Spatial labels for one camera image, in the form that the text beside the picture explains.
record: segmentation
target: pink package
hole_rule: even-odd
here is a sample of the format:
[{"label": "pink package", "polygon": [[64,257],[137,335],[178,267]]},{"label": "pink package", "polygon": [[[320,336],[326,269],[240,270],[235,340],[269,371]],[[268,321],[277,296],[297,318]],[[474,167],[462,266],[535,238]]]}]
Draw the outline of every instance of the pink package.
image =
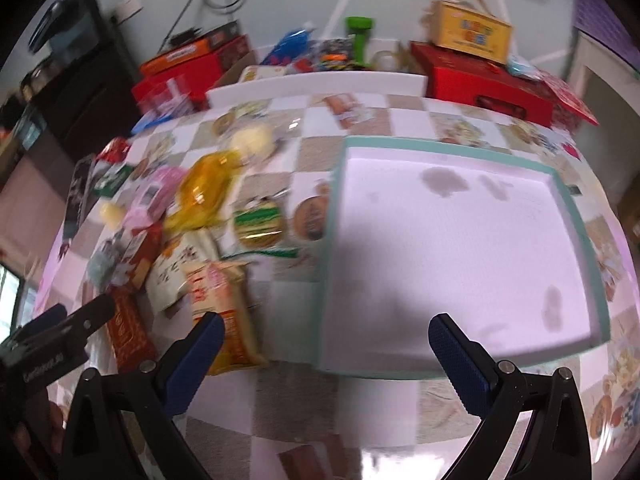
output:
[{"label": "pink package", "polygon": [[155,170],[134,197],[124,217],[124,227],[140,229],[157,222],[186,174],[187,170],[174,166],[160,166]]}]

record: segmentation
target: yellow box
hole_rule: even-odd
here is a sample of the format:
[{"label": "yellow box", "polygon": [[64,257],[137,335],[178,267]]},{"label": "yellow box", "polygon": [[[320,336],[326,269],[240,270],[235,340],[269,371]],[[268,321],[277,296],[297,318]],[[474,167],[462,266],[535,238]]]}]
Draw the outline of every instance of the yellow box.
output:
[{"label": "yellow box", "polygon": [[430,22],[430,40],[437,46],[505,64],[511,24],[492,15],[484,0],[478,2],[486,12],[453,1],[436,0]]}]

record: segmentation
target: white tray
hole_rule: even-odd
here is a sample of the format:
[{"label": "white tray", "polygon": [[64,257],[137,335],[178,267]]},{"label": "white tray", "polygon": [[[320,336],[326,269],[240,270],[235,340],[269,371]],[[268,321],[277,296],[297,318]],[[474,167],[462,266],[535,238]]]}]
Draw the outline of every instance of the white tray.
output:
[{"label": "white tray", "polygon": [[593,248],[552,168],[428,140],[347,137],[332,193],[320,369],[441,376],[427,338],[441,312],[518,365],[609,340]]}]

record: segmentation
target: yellow plastic bag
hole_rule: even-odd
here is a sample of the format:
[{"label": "yellow plastic bag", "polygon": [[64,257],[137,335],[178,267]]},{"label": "yellow plastic bag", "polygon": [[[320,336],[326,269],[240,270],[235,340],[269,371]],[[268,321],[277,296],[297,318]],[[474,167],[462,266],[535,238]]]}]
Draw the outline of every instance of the yellow plastic bag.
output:
[{"label": "yellow plastic bag", "polygon": [[175,235],[219,223],[218,211],[240,167],[236,152],[215,152],[201,157],[180,184],[175,204],[167,210],[164,230]]}]

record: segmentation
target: power outlet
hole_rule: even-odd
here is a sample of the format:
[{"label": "power outlet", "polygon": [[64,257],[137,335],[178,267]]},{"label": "power outlet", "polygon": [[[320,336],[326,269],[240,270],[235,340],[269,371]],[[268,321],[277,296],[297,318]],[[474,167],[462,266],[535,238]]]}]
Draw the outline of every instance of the power outlet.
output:
[{"label": "power outlet", "polygon": [[113,15],[116,17],[116,23],[119,25],[123,21],[128,20],[135,13],[142,10],[142,3],[140,0],[122,0],[113,11]]}]

